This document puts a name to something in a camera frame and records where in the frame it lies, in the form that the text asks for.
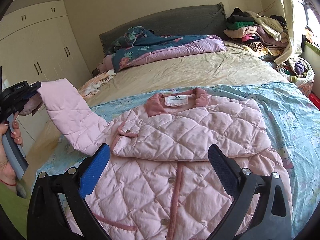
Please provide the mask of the teal floral purple comforter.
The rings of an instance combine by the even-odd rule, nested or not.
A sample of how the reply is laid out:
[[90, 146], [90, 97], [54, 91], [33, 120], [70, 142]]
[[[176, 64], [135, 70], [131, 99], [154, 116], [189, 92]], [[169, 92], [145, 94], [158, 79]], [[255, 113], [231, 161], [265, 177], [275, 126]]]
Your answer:
[[128, 29], [107, 50], [114, 72], [178, 57], [226, 51], [216, 35], [155, 35], [142, 26]]

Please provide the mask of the pink pillow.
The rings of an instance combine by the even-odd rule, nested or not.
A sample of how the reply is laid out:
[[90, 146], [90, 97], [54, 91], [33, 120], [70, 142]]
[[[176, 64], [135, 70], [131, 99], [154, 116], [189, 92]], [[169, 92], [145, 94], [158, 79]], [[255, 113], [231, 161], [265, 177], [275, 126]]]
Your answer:
[[103, 62], [98, 66], [100, 73], [108, 72], [109, 70], [114, 70], [112, 63], [112, 55], [107, 55], [104, 57]]

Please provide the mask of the orange white small cloth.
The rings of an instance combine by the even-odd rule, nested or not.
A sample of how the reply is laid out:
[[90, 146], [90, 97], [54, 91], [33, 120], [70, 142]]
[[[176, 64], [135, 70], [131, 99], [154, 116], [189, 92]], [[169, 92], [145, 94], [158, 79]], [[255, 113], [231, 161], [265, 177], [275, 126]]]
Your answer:
[[84, 99], [88, 99], [99, 92], [100, 87], [108, 83], [116, 76], [114, 70], [109, 70], [108, 72], [103, 72], [88, 80], [78, 92]]

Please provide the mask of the cream wardrobe with drawers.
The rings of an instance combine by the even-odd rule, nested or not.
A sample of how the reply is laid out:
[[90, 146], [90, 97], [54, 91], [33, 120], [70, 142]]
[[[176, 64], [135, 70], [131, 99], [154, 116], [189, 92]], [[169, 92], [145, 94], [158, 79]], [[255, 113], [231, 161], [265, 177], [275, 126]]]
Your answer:
[[31, 5], [1, 19], [2, 85], [68, 79], [80, 88], [92, 76], [63, 1]]

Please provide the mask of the dark green headboard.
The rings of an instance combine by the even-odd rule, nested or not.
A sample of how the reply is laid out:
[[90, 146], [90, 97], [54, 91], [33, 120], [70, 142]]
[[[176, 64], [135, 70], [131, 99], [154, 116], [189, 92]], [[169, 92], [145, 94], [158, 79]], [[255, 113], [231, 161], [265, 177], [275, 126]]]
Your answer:
[[155, 35], [216, 35], [227, 39], [224, 33], [227, 18], [222, 3], [198, 5], [157, 12], [130, 22], [99, 35], [104, 54], [111, 43], [122, 36], [127, 29], [140, 25]]

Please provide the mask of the bag of clothes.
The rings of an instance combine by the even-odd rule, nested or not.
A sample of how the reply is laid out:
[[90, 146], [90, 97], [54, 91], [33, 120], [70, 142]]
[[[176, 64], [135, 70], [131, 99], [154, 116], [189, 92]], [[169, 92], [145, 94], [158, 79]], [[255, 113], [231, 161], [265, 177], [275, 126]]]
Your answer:
[[302, 57], [288, 59], [278, 66], [277, 71], [290, 83], [295, 84], [307, 97], [312, 92], [315, 73], [308, 61]]

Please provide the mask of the cream window curtain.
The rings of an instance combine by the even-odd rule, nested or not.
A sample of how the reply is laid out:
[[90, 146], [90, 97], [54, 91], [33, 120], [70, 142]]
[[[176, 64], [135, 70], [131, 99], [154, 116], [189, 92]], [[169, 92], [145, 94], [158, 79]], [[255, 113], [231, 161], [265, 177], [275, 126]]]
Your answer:
[[306, 26], [306, 15], [302, 9], [302, 0], [280, 0], [284, 18], [287, 23], [289, 43], [283, 53], [275, 59], [280, 65], [290, 58], [295, 58], [302, 53], [302, 35]]

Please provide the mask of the red box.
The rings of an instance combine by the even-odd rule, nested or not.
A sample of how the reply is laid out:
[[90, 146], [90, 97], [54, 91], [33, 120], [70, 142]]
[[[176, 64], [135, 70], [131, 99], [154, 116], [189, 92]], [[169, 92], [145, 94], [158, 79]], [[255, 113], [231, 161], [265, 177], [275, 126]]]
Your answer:
[[320, 98], [318, 98], [315, 93], [311, 92], [309, 99], [318, 109], [320, 109]]

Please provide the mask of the pink quilted jacket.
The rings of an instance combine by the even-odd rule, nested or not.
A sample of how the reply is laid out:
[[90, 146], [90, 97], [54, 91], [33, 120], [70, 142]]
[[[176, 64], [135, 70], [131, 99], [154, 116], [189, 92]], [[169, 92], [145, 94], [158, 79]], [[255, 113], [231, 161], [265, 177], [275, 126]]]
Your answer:
[[256, 101], [208, 95], [200, 88], [155, 94], [106, 121], [66, 79], [38, 91], [50, 119], [74, 149], [111, 158], [85, 200], [112, 239], [205, 239], [232, 203], [208, 160], [216, 144], [242, 168], [290, 179], [273, 149]]

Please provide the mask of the pile of mixed clothes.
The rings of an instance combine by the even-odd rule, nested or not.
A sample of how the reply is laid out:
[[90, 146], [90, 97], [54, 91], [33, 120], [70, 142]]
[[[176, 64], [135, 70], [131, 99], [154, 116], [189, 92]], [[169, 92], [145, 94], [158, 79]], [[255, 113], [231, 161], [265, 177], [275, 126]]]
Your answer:
[[227, 18], [224, 34], [254, 52], [281, 55], [289, 44], [285, 18], [270, 17], [235, 8]]

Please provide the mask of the green window sill cover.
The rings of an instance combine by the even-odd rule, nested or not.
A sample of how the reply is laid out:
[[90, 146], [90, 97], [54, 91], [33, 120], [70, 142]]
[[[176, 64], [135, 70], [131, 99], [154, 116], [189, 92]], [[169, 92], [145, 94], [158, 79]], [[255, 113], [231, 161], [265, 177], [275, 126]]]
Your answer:
[[320, 49], [317, 46], [311, 44], [310, 42], [305, 41], [304, 42], [304, 51], [307, 52], [309, 50], [313, 51], [317, 56], [320, 56]]

